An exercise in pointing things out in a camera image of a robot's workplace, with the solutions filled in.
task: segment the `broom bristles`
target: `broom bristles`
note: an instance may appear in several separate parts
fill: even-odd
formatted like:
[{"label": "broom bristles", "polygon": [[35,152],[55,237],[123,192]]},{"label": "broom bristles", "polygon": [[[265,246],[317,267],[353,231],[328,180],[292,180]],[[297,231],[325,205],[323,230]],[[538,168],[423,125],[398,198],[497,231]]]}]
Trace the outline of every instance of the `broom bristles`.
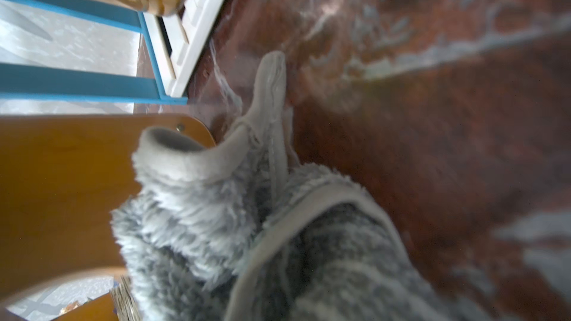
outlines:
[{"label": "broom bristles", "polygon": [[111,298],[119,321],[142,321],[137,303],[131,294],[131,279],[121,276],[119,285],[111,289]]}]

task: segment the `blue chair leg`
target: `blue chair leg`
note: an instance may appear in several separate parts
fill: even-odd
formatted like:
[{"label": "blue chair leg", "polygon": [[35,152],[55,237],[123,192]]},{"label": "blue chair leg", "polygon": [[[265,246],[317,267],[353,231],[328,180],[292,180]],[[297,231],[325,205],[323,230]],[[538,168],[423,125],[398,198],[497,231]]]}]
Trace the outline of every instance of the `blue chair leg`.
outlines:
[{"label": "blue chair leg", "polygon": [[141,13],[93,0],[8,0],[96,23],[139,32],[145,38],[156,79],[0,64],[0,98],[186,104],[169,97],[161,81]]}]

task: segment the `orange wooden surface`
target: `orange wooden surface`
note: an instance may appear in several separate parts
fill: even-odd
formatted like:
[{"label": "orange wooden surface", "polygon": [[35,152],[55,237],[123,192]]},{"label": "orange wooden surface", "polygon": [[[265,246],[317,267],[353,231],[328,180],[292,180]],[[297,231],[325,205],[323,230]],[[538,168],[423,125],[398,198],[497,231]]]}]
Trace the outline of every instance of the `orange wooden surface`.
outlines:
[{"label": "orange wooden surface", "polygon": [[111,294],[105,294],[95,300],[89,301],[77,309],[57,317],[56,321],[118,321],[117,314],[113,312],[115,304]]},{"label": "orange wooden surface", "polygon": [[47,284],[124,272],[110,211],[140,186],[131,154],[140,132],[175,129],[214,146],[183,116],[0,118],[0,303]]}]

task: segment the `wooden panel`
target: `wooden panel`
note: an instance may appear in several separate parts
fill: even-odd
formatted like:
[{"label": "wooden panel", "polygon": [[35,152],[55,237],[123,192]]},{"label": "wooden panel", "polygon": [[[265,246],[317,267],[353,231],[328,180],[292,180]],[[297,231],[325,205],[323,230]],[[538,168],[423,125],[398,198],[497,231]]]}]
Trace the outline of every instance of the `wooden panel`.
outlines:
[{"label": "wooden panel", "polygon": [[172,69],[171,57],[167,52],[167,45],[164,43],[163,34],[159,26],[159,21],[156,16],[144,13],[143,14],[145,25],[148,32],[147,47],[149,48],[149,54],[155,56],[157,69],[153,67],[155,72],[155,79],[161,79],[164,86],[164,90],[168,94],[168,90],[173,82],[175,82],[175,72]]},{"label": "wooden panel", "polygon": [[140,189],[131,154],[147,126],[179,124],[214,146],[201,122],[175,115],[0,118],[0,300],[122,273],[109,212]]},{"label": "wooden panel", "polygon": [[179,56],[186,50],[189,41],[186,38],[182,21],[178,14],[163,17],[163,22],[167,31],[168,42],[171,44],[171,60],[176,62]]},{"label": "wooden panel", "polygon": [[173,62],[176,73],[176,81],[166,92],[171,97],[181,97],[189,83],[190,75],[195,69],[196,63],[202,53],[206,40],[218,16],[218,11],[224,0],[194,0],[194,6],[190,5],[190,11],[183,15],[182,23],[186,30],[189,46],[179,60]]},{"label": "wooden panel", "polygon": [[111,294],[105,294],[95,300],[71,310],[67,314],[57,317],[56,321],[118,321],[113,312],[115,304]]}]

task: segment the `marbled floor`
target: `marbled floor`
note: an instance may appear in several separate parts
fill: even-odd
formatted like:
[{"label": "marbled floor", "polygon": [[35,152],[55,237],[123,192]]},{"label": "marbled floor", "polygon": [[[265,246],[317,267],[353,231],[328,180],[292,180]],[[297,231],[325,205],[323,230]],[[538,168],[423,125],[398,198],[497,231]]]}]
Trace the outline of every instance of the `marbled floor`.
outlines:
[{"label": "marbled floor", "polygon": [[366,186],[442,295],[571,318],[571,0],[226,0],[177,111],[220,138],[272,50],[299,159]]}]

